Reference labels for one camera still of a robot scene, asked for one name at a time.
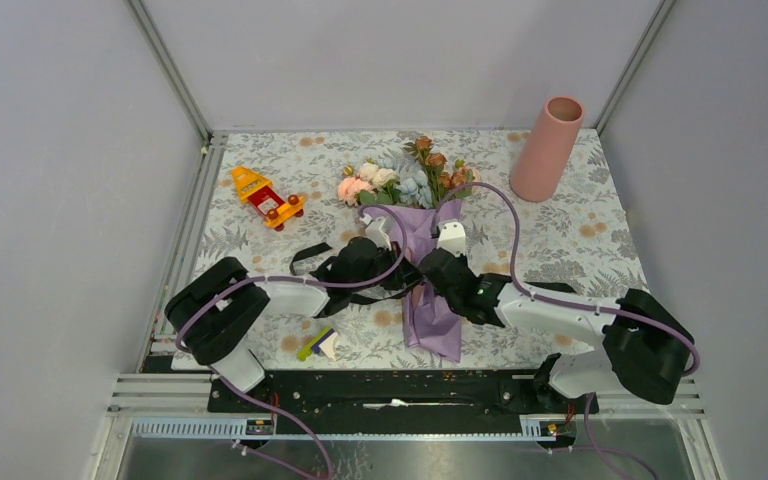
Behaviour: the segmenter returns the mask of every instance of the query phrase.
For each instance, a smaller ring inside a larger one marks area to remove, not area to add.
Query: table surface
[[[363,231],[357,209],[336,196],[343,166],[357,168],[367,157],[402,158],[401,145],[423,134],[434,140],[435,151],[450,161],[465,160],[479,170],[482,181],[502,188],[514,200],[522,222],[515,272],[520,279],[565,282],[592,296],[622,296],[629,287],[645,288],[625,212],[595,130],[579,133],[557,192],[537,204],[518,199],[508,186],[508,172],[528,132],[231,134],[193,277],[225,256],[239,258],[250,271],[288,274],[290,259],[305,247],[326,241],[341,248]],[[265,227],[255,209],[241,204],[236,195],[230,170],[240,165],[270,178],[284,198],[304,195],[305,215],[289,220],[281,232]],[[465,201],[461,222],[467,231],[473,270],[509,273],[514,230],[502,201],[489,191],[476,190]],[[328,318],[262,317],[243,341],[267,369],[536,368],[550,353],[579,353],[589,348],[544,331],[462,322],[460,363],[421,348],[406,348],[401,302],[396,300],[352,306]],[[337,361],[319,356],[299,361],[296,352],[326,326],[340,334]],[[192,357],[178,352],[172,368],[199,366]]]

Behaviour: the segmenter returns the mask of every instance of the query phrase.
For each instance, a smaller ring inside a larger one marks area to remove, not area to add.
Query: pink cylinder
[[[523,200],[542,202],[555,194],[584,120],[572,97],[550,98],[511,171],[511,189]]]

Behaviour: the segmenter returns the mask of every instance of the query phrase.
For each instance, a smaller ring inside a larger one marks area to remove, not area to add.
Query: white wall
[[[75,480],[199,142],[122,1],[0,2],[0,480]]]
[[[658,0],[146,0],[216,129],[595,122]]]
[[[679,2],[603,141],[729,478],[768,478],[768,0]]]

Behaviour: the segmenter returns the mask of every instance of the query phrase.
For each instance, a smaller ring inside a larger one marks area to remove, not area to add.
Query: orange flower
[[[417,150],[431,150],[432,145],[434,145],[434,142],[432,142],[431,139],[425,135],[416,139]]]
[[[459,187],[466,183],[466,169],[459,168],[452,175],[452,188]]]
[[[447,189],[452,188],[452,176],[449,175],[449,172],[440,174],[440,185],[443,185]]]
[[[442,153],[432,153],[425,159],[425,164],[429,167],[439,167],[446,163],[446,157]]]

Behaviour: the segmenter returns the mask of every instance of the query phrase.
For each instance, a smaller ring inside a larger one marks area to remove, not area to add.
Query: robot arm
[[[209,308],[186,333],[184,342],[201,365],[248,391],[264,371],[241,340],[261,315],[330,316],[347,307],[358,289],[327,288],[308,283],[318,280],[351,283],[372,279],[395,261],[396,245],[389,245],[386,219],[369,222],[367,238],[352,239],[339,255],[312,272],[314,278],[272,277],[238,288]],[[582,298],[568,286],[533,284],[520,292],[506,275],[476,276],[467,266],[463,226],[440,226],[438,247],[417,270],[408,262],[381,284],[410,289],[422,278],[443,296],[449,308],[476,324],[537,328],[567,335],[594,347],[579,355],[550,355],[540,366],[534,384],[548,403],[563,403],[589,392],[627,390],[658,404],[672,402],[687,359],[688,349],[664,332],[605,312],[585,311],[570,305],[597,304],[645,315],[691,339],[689,333],[648,293],[630,290],[623,298]],[[248,272],[231,257],[220,260],[176,295],[166,306],[170,323],[179,331],[203,306],[224,290],[246,280]],[[535,301],[554,299],[555,303]]]
[[[238,288],[207,309],[186,332],[184,343],[200,365],[210,366],[247,392],[264,378],[264,370],[241,341],[262,315],[327,317],[346,308],[360,288],[327,288],[319,282],[353,283],[375,278],[393,265],[398,248],[387,234],[392,220],[367,219],[366,238],[356,237],[337,256],[310,276],[268,277]],[[390,290],[410,289],[421,280],[419,271],[402,262],[380,284]],[[226,257],[175,295],[164,310],[181,331],[203,306],[238,282],[251,282],[248,271]]]
[[[443,226],[440,230],[441,238],[445,229]],[[553,354],[546,359],[534,380],[548,388],[547,395],[560,395],[563,398],[557,400],[562,401],[589,392],[627,390],[653,403],[672,403],[690,351],[656,328],[580,308],[595,304],[642,314],[678,330],[692,341],[690,334],[651,295],[631,289],[623,298],[584,298],[559,284],[529,285],[526,294],[507,275],[473,274],[466,257],[458,253],[463,250],[454,241],[444,243],[443,247],[438,244],[419,266],[454,313],[476,324],[557,332],[594,347],[583,354]],[[554,301],[538,301],[535,296]]]

